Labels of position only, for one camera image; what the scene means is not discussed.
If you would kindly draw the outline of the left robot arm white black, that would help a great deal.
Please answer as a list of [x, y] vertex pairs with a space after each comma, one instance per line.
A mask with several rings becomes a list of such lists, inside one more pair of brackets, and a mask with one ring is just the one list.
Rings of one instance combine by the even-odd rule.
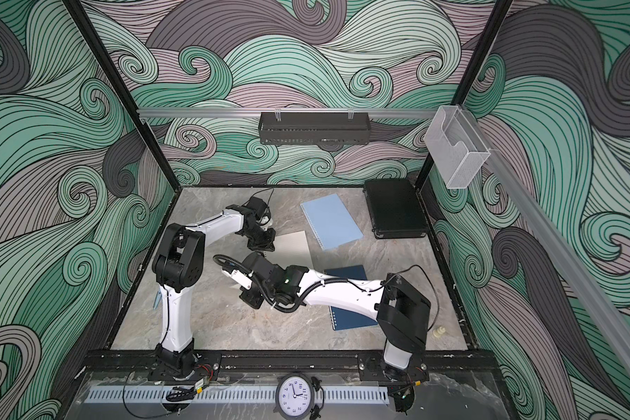
[[164, 231], [152, 271], [162, 299], [162, 332], [155, 355], [168, 374], [186, 379], [195, 369], [191, 309], [194, 285], [201, 278], [206, 247], [235, 234], [248, 239], [250, 250], [273, 251], [275, 230], [269, 204], [257, 197], [230, 205], [199, 222], [172, 223]]

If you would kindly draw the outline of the torn lined paper page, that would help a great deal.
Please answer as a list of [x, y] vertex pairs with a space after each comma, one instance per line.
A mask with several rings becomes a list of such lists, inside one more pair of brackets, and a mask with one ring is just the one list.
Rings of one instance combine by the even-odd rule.
[[273, 244], [275, 250], [266, 253], [266, 258], [271, 263], [277, 264], [284, 269], [290, 265], [314, 269], [305, 231], [277, 236]]

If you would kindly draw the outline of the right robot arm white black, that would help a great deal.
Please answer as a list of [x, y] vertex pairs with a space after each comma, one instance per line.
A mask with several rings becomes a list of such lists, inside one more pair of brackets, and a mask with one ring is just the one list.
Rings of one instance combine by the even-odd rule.
[[401, 374], [426, 348], [432, 303], [402, 275], [383, 280], [330, 276], [301, 265], [283, 268], [254, 252], [242, 262], [217, 254], [222, 273], [241, 286], [241, 300], [264, 302], [283, 314], [301, 307], [330, 306], [373, 319], [385, 335], [383, 369]]

